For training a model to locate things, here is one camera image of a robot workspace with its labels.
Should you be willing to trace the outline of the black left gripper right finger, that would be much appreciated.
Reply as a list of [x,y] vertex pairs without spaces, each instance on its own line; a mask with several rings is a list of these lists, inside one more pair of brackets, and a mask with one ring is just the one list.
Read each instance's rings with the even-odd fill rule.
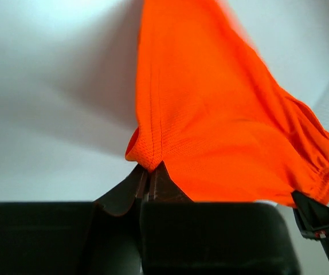
[[140,210],[144,274],[300,274],[279,211],[265,203],[193,202],[160,164]]

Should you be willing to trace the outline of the orange mesh shorts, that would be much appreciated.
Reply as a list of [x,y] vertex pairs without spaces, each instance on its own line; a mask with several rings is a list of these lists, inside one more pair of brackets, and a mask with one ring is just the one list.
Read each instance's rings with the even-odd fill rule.
[[126,159],[199,202],[329,203],[329,132],[216,1],[145,1]]

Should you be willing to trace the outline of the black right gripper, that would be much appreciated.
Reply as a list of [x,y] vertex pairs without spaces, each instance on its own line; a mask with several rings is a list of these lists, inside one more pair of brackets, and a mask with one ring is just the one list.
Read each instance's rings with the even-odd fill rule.
[[329,261],[329,207],[299,191],[291,195],[296,206],[293,213],[301,235],[305,239],[319,241]]

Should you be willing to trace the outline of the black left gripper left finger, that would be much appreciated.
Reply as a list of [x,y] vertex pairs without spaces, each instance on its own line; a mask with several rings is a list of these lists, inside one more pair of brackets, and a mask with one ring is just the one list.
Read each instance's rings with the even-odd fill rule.
[[140,274],[137,166],[87,202],[0,202],[0,274]]

